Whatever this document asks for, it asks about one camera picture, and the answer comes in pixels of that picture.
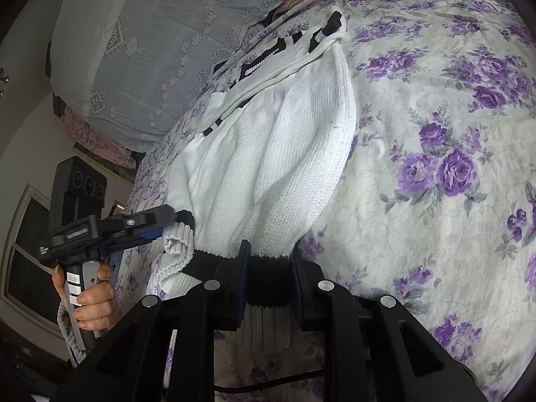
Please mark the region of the person's left hand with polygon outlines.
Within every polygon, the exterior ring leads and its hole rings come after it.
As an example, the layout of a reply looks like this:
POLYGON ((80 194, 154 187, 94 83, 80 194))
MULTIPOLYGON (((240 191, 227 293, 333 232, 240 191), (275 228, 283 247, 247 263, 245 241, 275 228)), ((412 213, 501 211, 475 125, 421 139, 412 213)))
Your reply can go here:
MULTIPOLYGON (((113 271, 106 261, 100 263, 97 275, 100 283, 87 288, 81 293, 78 299, 81 307, 74 311, 75 319, 78 321, 80 327, 85 330, 100 331, 112 329, 118 321, 115 290, 110 283, 113 271)), ((58 309, 57 322, 64 338, 68 338, 72 332, 72 328, 68 316, 67 299, 64 289, 65 276, 60 266, 55 267, 52 281, 61 301, 60 308, 58 309)))

